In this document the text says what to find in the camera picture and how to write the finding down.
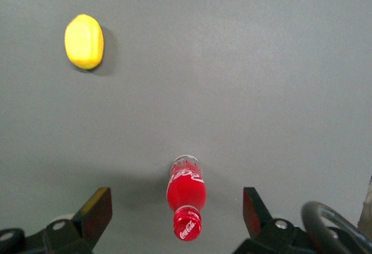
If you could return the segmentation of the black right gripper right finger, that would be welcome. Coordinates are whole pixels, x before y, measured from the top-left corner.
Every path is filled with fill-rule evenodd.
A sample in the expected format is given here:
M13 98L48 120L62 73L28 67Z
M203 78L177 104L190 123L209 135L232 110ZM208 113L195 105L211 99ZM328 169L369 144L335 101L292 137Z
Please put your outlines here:
M309 237L288 220L273 218L254 187L243 190L243 218L249 238L235 253L308 253Z

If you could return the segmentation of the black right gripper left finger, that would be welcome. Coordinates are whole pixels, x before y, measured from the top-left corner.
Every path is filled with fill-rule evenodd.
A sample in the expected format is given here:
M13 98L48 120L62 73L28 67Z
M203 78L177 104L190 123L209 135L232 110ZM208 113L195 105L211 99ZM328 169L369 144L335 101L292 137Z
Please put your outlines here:
M54 221L45 228L45 252L92 253L111 218L111 189L99 188L71 219Z

